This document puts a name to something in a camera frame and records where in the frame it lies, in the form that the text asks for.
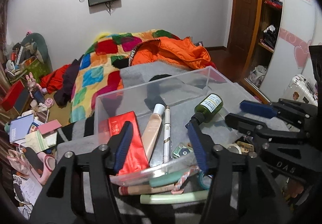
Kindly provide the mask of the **green glass spray bottle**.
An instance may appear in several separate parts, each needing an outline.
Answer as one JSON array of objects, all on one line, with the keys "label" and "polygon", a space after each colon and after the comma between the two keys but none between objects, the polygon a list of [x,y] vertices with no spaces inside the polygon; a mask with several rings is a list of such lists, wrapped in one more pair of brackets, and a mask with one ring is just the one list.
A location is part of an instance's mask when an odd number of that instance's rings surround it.
[{"label": "green glass spray bottle", "polygon": [[223,100],[215,93],[209,94],[201,103],[194,108],[194,115],[190,121],[185,125],[188,128],[190,122],[194,121],[198,125],[202,123],[209,123],[213,117],[222,109]]}]

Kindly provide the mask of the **white suitcase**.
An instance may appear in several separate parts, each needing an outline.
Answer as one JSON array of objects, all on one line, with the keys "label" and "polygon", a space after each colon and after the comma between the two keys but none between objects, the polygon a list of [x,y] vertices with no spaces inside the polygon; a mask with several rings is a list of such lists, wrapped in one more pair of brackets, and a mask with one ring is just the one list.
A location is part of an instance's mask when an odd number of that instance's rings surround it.
[{"label": "white suitcase", "polygon": [[317,90],[301,74],[295,75],[286,87],[282,99],[318,105]]}]

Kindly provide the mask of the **white tape roll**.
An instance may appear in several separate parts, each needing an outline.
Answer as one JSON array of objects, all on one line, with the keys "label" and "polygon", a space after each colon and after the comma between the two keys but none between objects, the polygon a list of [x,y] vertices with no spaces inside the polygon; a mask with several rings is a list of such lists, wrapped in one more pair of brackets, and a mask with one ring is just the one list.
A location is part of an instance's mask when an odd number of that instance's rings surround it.
[{"label": "white tape roll", "polygon": [[230,143],[226,146],[226,149],[232,153],[242,155],[241,148],[236,143]]}]

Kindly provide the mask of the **white cosmetic pen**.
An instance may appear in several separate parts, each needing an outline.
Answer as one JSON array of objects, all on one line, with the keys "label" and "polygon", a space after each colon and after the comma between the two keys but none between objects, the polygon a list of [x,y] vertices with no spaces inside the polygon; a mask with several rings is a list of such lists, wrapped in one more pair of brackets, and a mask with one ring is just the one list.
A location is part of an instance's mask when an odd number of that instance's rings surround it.
[{"label": "white cosmetic pen", "polygon": [[163,163],[170,159],[170,139],[171,139],[171,113],[169,106],[166,106],[164,113],[164,140],[163,140]]}]

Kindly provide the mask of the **grey neck pillow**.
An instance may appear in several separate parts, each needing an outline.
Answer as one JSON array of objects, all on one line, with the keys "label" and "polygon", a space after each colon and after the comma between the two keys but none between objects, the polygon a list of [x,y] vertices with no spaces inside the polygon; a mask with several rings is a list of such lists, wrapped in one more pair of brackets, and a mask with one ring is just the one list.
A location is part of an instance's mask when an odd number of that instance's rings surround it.
[{"label": "grey neck pillow", "polygon": [[33,43],[35,42],[36,46],[37,46],[37,50],[39,51],[43,63],[47,63],[48,59],[49,59],[49,54],[48,54],[48,48],[47,48],[47,44],[45,42],[44,37],[39,34],[39,33],[31,33],[29,35],[27,35],[21,42],[21,45],[25,46],[27,43]]}]

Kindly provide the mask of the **tan small box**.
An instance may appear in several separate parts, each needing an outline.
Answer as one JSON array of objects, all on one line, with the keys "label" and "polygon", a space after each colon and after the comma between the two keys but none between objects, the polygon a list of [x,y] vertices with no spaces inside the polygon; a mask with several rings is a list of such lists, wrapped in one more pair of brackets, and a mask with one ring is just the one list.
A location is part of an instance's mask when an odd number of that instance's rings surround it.
[{"label": "tan small box", "polygon": [[242,154],[248,154],[254,151],[254,146],[249,143],[237,141],[236,144],[240,147]]}]

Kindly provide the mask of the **red garment on bed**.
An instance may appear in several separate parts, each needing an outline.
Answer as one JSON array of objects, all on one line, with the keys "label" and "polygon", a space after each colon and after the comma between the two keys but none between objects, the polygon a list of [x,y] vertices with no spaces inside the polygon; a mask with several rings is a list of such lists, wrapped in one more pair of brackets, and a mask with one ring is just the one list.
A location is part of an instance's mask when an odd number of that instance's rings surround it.
[{"label": "red garment on bed", "polygon": [[71,64],[64,65],[59,69],[53,71],[52,73],[41,77],[40,79],[40,86],[47,90],[48,94],[52,94],[63,87],[63,75],[67,71]]}]

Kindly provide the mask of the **long red box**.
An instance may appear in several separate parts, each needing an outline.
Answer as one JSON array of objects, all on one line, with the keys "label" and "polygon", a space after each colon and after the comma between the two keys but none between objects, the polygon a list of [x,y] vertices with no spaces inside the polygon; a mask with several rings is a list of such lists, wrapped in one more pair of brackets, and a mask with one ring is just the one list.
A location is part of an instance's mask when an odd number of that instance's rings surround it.
[{"label": "long red box", "polygon": [[11,108],[14,107],[14,104],[16,103],[16,100],[20,96],[20,94],[24,90],[24,84],[21,80],[16,81],[9,91],[7,92],[6,96],[1,100],[1,107],[7,112]]}]

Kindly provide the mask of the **pale green tube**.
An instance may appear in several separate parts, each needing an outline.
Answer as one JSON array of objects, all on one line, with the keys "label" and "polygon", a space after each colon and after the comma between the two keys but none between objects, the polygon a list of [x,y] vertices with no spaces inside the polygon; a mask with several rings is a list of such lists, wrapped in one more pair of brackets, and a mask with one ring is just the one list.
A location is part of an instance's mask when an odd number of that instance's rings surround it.
[{"label": "pale green tube", "polygon": [[206,200],[208,190],[183,193],[180,195],[141,195],[141,204],[165,205],[198,202]]}]

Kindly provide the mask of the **blue white booklet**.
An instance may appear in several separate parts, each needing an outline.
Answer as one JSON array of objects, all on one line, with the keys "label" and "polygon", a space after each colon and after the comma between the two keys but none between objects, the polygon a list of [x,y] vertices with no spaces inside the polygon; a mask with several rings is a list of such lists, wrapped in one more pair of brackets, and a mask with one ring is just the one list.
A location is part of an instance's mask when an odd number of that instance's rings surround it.
[{"label": "blue white booklet", "polygon": [[20,141],[24,139],[24,137],[28,134],[29,128],[34,121],[34,115],[27,115],[15,120],[12,120],[10,123],[10,131],[9,131],[9,141],[10,143],[14,143],[16,141]]}]

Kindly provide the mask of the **pink bunny toy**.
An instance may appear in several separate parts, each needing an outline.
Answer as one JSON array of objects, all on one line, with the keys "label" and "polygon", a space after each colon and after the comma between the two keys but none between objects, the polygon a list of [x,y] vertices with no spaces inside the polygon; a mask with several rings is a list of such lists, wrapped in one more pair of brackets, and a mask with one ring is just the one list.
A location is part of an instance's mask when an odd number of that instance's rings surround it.
[{"label": "pink bunny toy", "polygon": [[27,87],[31,98],[35,99],[37,103],[45,103],[43,89],[36,79],[33,77],[33,73],[26,74]]}]

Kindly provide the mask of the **teal green tube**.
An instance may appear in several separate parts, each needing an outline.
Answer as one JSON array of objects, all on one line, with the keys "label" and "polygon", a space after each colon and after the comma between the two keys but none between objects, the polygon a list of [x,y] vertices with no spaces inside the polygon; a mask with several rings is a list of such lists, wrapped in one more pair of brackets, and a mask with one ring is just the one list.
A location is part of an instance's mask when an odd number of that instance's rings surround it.
[{"label": "teal green tube", "polygon": [[160,186],[173,184],[173,183],[176,183],[185,173],[187,173],[187,170],[167,173],[163,176],[150,179],[149,185],[152,188],[156,188]]}]

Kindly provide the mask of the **colourful patchwork quilt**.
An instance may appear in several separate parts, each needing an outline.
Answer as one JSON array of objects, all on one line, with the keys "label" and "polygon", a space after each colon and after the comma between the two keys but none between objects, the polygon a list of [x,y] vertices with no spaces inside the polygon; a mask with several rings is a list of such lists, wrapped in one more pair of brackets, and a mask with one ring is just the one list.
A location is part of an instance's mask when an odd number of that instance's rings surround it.
[{"label": "colourful patchwork quilt", "polygon": [[71,94],[70,122],[88,118],[94,112],[96,97],[123,88],[116,60],[128,58],[134,47],[160,37],[179,37],[162,29],[139,33],[101,33],[82,56]]}]

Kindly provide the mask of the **blue tape roll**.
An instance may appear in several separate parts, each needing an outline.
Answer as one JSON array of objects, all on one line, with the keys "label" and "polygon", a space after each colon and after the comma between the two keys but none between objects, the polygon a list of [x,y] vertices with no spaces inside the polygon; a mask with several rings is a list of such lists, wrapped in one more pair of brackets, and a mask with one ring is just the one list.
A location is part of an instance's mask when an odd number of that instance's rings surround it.
[{"label": "blue tape roll", "polygon": [[198,172],[198,183],[203,190],[209,190],[212,183],[212,175],[206,175],[203,171]]}]

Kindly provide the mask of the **clear plastic storage box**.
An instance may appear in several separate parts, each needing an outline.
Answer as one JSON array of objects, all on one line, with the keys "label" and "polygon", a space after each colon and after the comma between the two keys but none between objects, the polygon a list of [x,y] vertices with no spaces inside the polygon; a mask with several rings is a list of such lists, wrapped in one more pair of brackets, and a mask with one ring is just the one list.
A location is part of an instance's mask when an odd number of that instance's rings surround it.
[{"label": "clear plastic storage box", "polygon": [[216,93],[223,100],[223,108],[211,120],[202,125],[202,131],[213,141],[227,145],[238,138],[235,130],[226,126],[224,117],[228,113],[240,112],[239,104],[243,100],[252,100],[252,96],[238,83],[232,83],[212,67],[200,70],[168,75],[148,83],[101,94],[96,98],[94,111],[94,132],[101,141],[109,141],[123,126],[124,120],[117,126],[110,126],[109,120],[116,120],[128,112],[133,112],[139,133],[151,133],[154,138],[153,150],[146,169],[127,174],[111,176],[111,182],[118,186],[134,186],[151,183],[167,184],[165,175],[180,175],[196,159],[192,152],[181,158],[170,155],[167,163],[163,162],[165,114],[159,115],[155,105],[160,103],[170,108],[170,150],[180,144],[187,144],[189,137],[185,125],[194,114],[194,108],[209,94]]}]

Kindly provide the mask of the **green cardboard clutter box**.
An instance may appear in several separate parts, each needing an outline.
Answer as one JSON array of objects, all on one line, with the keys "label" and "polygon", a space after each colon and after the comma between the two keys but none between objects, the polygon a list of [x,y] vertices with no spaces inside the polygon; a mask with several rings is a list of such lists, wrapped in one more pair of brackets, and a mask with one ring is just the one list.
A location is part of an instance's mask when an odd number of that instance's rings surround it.
[{"label": "green cardboard clutter box", "polygon": [[11,85],[17,81],[21,81],[25,86],[27,85],[26,75],[32,73],[33,78],[40,82],[40,79],[50,73],[50,68],[46,63],[42,63],[37,58],[30,58],[20,65],[15,65],[12,60],[8,60],[5,68],[5,75]]}]

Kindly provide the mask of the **beige foundation tube white cap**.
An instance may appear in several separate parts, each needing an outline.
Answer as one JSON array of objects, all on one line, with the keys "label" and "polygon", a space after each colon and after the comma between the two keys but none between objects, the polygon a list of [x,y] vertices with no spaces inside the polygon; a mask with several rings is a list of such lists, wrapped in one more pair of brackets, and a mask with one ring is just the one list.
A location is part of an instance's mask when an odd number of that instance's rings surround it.
[{"label": "beige foundation tube white cap", "polygon": [[161,103],[157,103],[154,106],[153,113],[150,116],[147,126],[141,136],[143,148],[147,157],[147,160],[150,161],[152,152],[158,137],[158,132],[162,124],[162,115],[165,111],[165,106]]}]

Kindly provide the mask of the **wooden wardrobe shelf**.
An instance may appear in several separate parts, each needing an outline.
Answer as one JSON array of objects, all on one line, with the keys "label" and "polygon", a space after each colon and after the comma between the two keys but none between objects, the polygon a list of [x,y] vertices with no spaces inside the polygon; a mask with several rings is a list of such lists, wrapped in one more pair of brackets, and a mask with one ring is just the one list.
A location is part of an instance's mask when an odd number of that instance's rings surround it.
[{"label": "wooden wardrobe shelf", "polygon": [[255,13],[251,13],[254,27],[240,82],[263,103],[270,102],[261,85],[275,51],[282,8],[283,3],[278,0],[255,0]]}]

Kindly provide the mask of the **beige tube red band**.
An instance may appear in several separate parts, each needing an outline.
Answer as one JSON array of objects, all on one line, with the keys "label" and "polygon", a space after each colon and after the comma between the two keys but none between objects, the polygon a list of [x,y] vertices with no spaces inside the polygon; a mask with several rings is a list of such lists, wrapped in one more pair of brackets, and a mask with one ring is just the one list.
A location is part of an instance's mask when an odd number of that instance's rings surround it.
[{"label": "beige tube red band", "polygon": [[147,195],[155,193],[169,192],[174,188],[174,184],[169,184],[166,186],[151,187],[149,185],[137,185],[137,186],[120,186],[118,192],[121,196],[131,196],[131,195]]}]

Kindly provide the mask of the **pink flat box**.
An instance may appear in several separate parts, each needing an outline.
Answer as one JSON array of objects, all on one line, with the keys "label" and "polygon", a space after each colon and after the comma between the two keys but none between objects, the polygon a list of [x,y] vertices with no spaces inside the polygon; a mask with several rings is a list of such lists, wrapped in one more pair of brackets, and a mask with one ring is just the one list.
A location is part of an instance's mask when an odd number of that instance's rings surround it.
[{"label": "pink flat box", "polygon": [[45,135],[53,133],[54,131],[58,130],[61,127],[62,127],[62,125],[60,124],[60,122],[57,119],[55,119],[55,120],[52,120],[52,121],[47,122],[45,124],[39,125],[38,131],[43,136],[45,136]]}]

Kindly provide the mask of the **orange down jacket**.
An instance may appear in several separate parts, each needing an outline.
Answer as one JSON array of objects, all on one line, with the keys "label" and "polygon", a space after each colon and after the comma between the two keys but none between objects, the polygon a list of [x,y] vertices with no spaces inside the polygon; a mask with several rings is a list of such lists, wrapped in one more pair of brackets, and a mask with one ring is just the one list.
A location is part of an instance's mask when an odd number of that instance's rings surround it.
[{"label": "orange down jacket", "polygon": [[157,61],[190,70],[208,66],[216,68],[205,47],[194,45],[190,38],[160,37],[147,40],[134,47],[129,55],[130,66]]}]

